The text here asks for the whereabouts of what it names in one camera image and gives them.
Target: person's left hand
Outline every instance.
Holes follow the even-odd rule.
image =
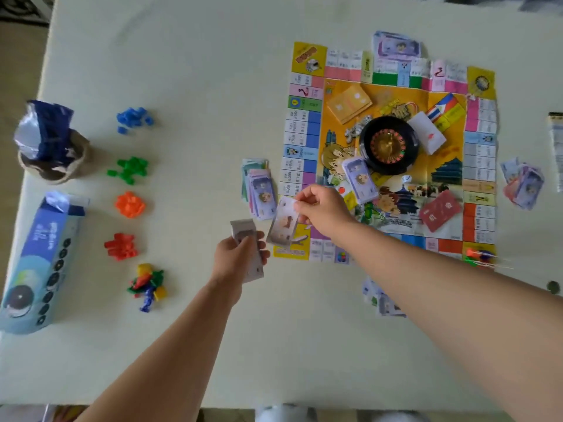
[[[256,242],[254,237],[244,237],[237,246],[234,238],[229,237],[217,244],[215,249],[215,261],[213,262],[213,272],[209,282],[214,286],[224,287],[233,291],[233,305],[238,302],[242,292],[244,277],[248,272],[250,260],[256,251],[256,246],[260,249],[262,264],[267,263],[270,251],[263,250],[266,243],[262,241],[264,233],[257,231]]]

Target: hand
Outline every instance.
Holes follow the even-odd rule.
[[[213,262],[213,271],[209,283],[212,286],[221,287],[232,291],[233,305],[235,305],[242,293],[242,285],[244,277],[247,274],[248,267],[252,255],[256,251],[256,246],[260,249],[260,256],[262,257],[262,264],[267,263],[270,257],[270,251],[263,250],[266,243],[261,239],[264,238],[262,231],[257,232],[257,239],[253,237],[244,237],[240,244],[237,246],[234,238],[229,237],[217,244],[215,249],[215,256]]]
[[[332,187],[309,185],[295,199],[297,202],[293,208],[299,212],[299,222],[312,224],[331,239],[343,224],[356,222],[344,199]]]

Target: roulette wheel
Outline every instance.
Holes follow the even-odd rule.
[[[405,173],[416,161],[419,142],[406,121],[392,116],[371,120],[360,134],[360,152],[377,173]]]

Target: person's right hand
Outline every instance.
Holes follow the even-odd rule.
[[[295,199],[295,210],[299,213],[299,222],[312,224],[319,232],[334,239],[342,224],[356,222],[344,199],[332,187],[309,185],[299,192]]]

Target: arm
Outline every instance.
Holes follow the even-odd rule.
[[[515,420],[561,417],[563,299],[362,225],[332,189],[313,185],[296,198],[299,220],[351,253]]]
[[[259,247],[266,246],[259,241]],[[78,418],[79,422],[195,421],[256,241],[217,245],[209,282],[179,318]],[[262,251],[266,263],[268,251]]]

